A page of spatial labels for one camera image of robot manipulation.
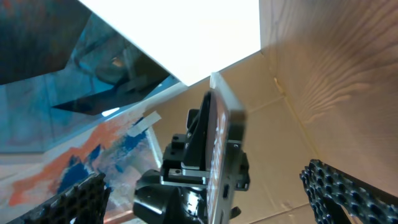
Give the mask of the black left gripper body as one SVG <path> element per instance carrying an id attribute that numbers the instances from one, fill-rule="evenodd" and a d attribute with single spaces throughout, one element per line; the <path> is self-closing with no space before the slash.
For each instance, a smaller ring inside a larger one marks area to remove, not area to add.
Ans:
<path id="1" fill-rule="evenodd" d="M 146 223 L 208 223 L 207 186 L 212 153 L 207 130 L 204 167 L 200 170 L 182 168 L 186 133 L 175 134 L 166 147 L 160 170 L 148 170 L 136 184 L 133 212 Z M 242 155 L 241 172 L 245 174 L 246 190 L 251 180 L 249 162 Z M 232 206 L 230 219 L 241 213 Z"/>

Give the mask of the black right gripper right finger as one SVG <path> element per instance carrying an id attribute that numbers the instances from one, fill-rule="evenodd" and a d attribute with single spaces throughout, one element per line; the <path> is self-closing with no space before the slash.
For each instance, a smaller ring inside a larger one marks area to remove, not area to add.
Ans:
<path id="1" fill-rule="evenodd" d="M 362 223 L 397 224 L 397 197 L 312 159 L 300 174 L 319 224 L 349 223 L 349 216 Z"/>

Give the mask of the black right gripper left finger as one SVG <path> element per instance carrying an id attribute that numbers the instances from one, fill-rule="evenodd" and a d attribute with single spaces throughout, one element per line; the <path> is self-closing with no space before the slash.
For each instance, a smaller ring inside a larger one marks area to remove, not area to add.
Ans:
<path id="1" fill-rule="evenodd" d="M 90 174 L 7 224 L 102 224 L 111 193 L 105 177 Z"/>

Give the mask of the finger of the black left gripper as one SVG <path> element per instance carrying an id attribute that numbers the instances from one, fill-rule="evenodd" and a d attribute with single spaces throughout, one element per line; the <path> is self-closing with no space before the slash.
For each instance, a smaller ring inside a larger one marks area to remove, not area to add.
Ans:
<path id="1" fill-rule="evenodd" d="M 245 132 L 244 122 L 231 122 L 227 128 L 224 144 L 223 183 L 229 185 L 229 191 L 245 191 L 245 174 L 241 172 L 243 139 Z"/>
<path id="2" fill-rule="evenodd" d="M 200 170 L 204 167 L 205 147 L 210 113 L 211 92 L 203 97 L 199 109 L 190 109 L 187 116 L 187 133 L 183 150 L 182 168 Z"/>

